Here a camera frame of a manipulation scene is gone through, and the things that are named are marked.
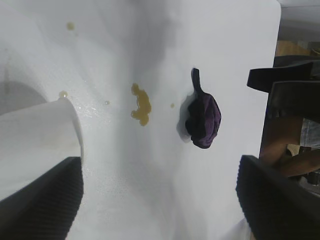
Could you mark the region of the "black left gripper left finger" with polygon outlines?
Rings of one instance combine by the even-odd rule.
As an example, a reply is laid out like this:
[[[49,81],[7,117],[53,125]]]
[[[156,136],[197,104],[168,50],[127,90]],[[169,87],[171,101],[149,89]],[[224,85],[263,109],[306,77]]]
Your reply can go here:
[[[0,202],[2,240],[64,240],[84,194],[82,161],[68,157]]]

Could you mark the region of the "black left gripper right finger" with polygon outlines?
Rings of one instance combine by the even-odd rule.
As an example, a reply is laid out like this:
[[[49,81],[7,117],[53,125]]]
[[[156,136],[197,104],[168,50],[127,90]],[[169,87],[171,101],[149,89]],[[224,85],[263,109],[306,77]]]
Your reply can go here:
[[[255,156],[240,159],[236,193],[257,240],[318,240],[320,199]]]

